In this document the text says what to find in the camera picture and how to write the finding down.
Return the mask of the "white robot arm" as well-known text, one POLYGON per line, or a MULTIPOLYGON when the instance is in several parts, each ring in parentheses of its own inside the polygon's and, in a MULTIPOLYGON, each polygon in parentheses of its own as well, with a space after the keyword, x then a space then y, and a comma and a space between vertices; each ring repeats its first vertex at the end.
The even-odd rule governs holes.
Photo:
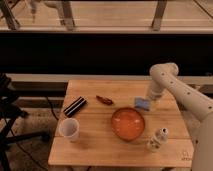
POLYGON ((158 101, 168 90, 178 102, 201 122, 196 138, 191 171, 213 171, 213 99, 177 78, 175 63, 156 64, 150 68, 151 82, 147 91, 150 101, 158 101))

